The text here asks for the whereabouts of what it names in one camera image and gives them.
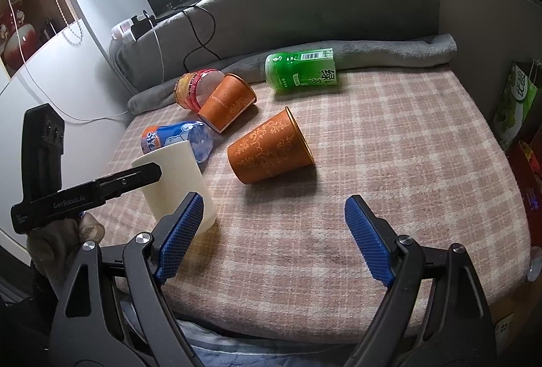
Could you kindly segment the gloved left hand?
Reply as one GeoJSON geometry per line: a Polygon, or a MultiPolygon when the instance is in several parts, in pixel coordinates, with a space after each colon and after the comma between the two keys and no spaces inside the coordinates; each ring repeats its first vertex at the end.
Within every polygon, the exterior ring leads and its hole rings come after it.
{"type": "Polygon", "coordinates": [[[59,297],[81,245],[87,241],[99,244],[105,234],[105,227],[92,214],[85,213],[79,221],[66,218],[32,230],[27,234],[27,251],[59,297]]]}

